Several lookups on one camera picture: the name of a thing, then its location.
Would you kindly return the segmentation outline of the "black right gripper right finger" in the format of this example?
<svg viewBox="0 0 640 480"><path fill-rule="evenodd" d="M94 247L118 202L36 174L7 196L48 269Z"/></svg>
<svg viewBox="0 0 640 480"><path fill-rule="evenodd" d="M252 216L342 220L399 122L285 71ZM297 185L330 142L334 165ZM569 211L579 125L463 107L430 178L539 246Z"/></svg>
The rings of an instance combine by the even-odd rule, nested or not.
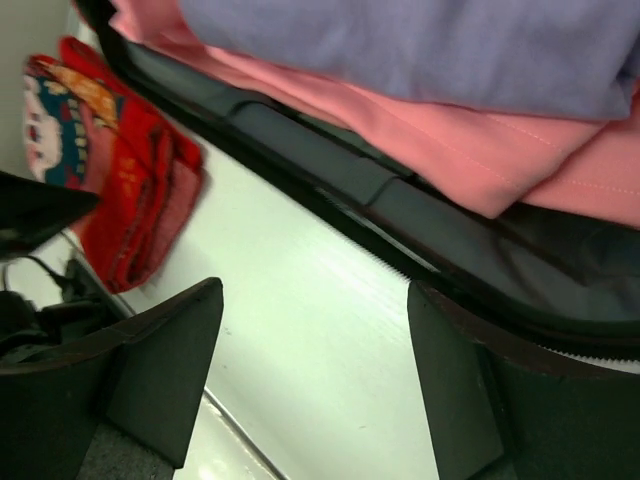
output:
<svg viewBox="0 0 640 480"><path fill-rule="evenodd" d="M546 350L412 282L411 342L443 479L635 479L639 378Z"/></svg>

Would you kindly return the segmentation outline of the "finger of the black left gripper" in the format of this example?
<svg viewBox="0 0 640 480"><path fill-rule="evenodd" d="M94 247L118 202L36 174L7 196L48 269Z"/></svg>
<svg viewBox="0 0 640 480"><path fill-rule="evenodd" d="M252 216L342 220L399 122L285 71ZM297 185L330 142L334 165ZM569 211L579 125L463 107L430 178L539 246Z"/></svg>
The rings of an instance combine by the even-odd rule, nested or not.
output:
<svg viewBox="0 0 640 480"><path fill-rule="evenodd" d="M99 196L1 173L1 257L30 254L91 213Z"/></svg>

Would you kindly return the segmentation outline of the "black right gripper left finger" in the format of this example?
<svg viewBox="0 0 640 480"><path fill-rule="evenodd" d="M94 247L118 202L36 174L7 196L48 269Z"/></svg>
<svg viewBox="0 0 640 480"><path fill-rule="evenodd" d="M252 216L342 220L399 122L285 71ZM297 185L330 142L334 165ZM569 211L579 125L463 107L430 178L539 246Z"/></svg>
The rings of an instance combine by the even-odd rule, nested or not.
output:
<svg viewBox="0 0 640 480"><path fill-rule="evenodd" d="M184 466L223 313L206 278L65 345L1 365L1 476L73 479L107 423Z"/></svg>

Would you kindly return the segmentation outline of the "pink hoodie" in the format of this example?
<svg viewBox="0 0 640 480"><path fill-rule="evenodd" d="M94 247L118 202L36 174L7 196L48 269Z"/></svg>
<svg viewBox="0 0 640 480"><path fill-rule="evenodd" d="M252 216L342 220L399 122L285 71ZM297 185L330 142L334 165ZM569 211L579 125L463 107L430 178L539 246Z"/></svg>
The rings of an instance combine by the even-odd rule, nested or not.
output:
<svg viewBox="0 0 640 480"><path fill-rule="evenodd" d="M637 226L639 116L585 122L395 100L202 45L173 1L119 1L111 26L232 86L347 128L459 205L494 218L516 202Z"/></svg>

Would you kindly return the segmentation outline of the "purple shirt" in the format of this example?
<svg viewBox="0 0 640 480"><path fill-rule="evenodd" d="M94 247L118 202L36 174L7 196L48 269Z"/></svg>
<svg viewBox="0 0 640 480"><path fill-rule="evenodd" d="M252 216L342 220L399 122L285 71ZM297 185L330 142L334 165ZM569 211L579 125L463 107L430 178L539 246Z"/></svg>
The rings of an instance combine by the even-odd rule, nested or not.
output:
<svg viewBox="0 0 640 480"><path fill-rule="evenodd" d="M628 1L184 1L207 46L402 100L621 119L639 78Z"/></svg>

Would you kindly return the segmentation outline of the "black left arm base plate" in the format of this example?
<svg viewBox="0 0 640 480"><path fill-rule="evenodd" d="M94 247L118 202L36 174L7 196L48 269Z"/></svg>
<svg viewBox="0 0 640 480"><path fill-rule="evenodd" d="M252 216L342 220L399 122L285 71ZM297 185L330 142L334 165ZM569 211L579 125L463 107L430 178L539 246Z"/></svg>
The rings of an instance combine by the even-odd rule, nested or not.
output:
<svg viewBox="0 0 640 480"><path fill-rule="evenodd" d="M61 301L37 307L9 286L9 265L1 267L1 365L36 362L53 349L80 340L129 317L79 260L70 259L59 274L33 255L59 288Z"/></svg>

